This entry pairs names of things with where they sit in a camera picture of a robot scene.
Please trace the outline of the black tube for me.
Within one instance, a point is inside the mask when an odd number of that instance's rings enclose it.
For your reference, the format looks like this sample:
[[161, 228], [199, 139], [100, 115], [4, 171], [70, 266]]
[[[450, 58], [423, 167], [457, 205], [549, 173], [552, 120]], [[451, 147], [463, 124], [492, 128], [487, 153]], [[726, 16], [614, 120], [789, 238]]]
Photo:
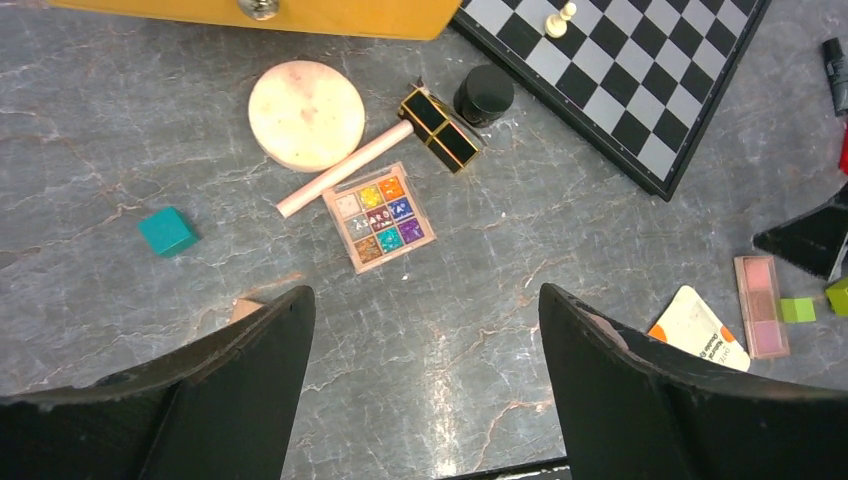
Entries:
[[847, 114], [847, 56], [838, 37], [822, 43], [825, 73], [837, 117]]

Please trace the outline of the yellow drawer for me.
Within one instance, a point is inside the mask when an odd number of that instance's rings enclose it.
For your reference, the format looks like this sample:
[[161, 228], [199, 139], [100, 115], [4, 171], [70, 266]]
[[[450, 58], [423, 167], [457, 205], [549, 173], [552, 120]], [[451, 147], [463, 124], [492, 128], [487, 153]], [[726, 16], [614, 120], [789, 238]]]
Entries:
[[431, 40], [460, 0], [68, 0], [54, 7], [198, 24]]

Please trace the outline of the colourful eyeshadow palette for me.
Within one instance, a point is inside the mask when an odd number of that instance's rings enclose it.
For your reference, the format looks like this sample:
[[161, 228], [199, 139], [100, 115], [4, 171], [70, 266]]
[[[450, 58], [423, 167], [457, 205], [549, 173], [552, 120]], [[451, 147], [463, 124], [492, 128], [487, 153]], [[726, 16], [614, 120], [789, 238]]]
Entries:
[[329, 188], [322, 199], [358, 274], [436, 240], [400, 162]]

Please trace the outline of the pink brown blush palette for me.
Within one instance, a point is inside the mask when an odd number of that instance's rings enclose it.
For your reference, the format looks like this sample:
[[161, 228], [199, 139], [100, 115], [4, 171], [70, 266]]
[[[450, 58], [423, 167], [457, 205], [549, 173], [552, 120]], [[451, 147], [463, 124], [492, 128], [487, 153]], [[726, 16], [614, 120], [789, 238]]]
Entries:
[[733, 263], [749, 356], [752, 359], [788, 356], [790, 348], [779, 309], [774, 257], [737, 256]]

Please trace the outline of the white orange sachet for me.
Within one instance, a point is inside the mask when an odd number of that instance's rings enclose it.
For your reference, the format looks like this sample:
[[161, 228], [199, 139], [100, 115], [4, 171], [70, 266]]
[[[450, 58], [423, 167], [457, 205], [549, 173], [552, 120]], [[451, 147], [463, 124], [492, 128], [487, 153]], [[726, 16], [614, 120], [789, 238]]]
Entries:
[[747, 372], [751, 366], [742, 345], [689, 285], [678, 289], [648, 335], [728, 368]]

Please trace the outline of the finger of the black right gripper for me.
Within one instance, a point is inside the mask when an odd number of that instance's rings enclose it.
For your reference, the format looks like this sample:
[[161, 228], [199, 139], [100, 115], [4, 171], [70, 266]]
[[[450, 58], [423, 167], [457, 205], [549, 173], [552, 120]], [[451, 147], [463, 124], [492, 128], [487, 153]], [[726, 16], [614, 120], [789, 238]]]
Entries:
[[757, 233], [753, 246], [825, 281], [847, 265], [847, 186], [819, 207]]

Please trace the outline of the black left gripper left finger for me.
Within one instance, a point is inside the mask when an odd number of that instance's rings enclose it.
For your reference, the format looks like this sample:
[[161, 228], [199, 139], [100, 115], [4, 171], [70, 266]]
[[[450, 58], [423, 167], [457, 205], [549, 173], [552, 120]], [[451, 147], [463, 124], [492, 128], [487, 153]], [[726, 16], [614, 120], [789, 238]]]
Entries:
[[96, 382], [114, 399], [163, 393], [143, 479], [278, 479], [316, 319], [296, 286], [213, 334]]

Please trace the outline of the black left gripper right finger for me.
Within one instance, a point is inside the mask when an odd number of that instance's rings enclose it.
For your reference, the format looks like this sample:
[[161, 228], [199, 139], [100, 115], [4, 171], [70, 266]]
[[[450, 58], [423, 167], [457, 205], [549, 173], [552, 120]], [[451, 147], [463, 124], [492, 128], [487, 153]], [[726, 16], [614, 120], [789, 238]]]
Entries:
[[565, 289], [539, 295], [545, 363], [575, 479], [726, 479], [691, 395], [724, 367], [624, 325]]

